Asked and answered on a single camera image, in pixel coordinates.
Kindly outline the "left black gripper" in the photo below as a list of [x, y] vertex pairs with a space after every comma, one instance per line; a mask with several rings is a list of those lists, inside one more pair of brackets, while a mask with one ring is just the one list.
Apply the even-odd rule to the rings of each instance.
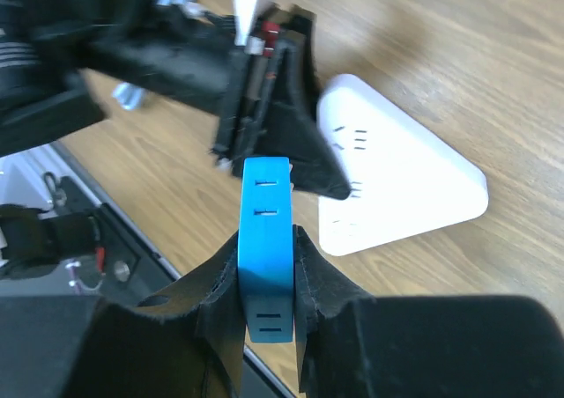
[[273, 5], [258, 17], [247, 45], [230, 53], [211, 150], [233, 169], [252, 156], [287, 157], [296, 189], [344, 200], [351, 185], [317, 127], [314, 26], [315, 14], [297, 5]]

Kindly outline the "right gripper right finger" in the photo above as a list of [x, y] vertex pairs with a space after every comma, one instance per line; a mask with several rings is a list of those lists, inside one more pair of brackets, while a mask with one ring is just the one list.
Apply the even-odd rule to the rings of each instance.
[[515, 295], [376, 297], [294, 230], [300, 391], [309, 397], [560, 397], [563, 335]]

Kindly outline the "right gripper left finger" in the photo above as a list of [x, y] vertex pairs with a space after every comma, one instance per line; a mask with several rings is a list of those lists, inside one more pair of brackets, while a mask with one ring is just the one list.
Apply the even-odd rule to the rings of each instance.
[[236, 397], [245, 321], [237, 240], [143, 300], [4, 297], [4, 397]]

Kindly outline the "blue plug adapter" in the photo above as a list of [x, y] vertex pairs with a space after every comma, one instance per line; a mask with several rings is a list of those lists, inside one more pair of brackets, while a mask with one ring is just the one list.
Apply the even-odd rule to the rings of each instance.
[[238, 283], [253, 343], [293, 340], [294, 262], [290, 163], [246, 158], [241, 180]]

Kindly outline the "white triangular socket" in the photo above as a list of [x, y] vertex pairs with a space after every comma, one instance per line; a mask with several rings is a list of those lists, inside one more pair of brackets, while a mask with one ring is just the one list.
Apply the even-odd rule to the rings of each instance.
[[325, 253], [353, 254], [485, 213], [483, 172], [359, 77], [332, 78], [317, 116], [351, 185], [345, 200], [318, 200]]

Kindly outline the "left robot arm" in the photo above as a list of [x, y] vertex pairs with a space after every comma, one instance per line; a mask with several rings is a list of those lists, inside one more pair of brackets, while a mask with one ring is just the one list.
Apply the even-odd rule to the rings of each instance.
[[247, 158], [286, 157], [294, 186], [343, 200], [344, 170], [317, 124], [314, 15], [234, 0], [1, 0], [1, 152], [53, 142], [105, 118], [90, 69], [218, 117], [212, 152], [241, 176]]

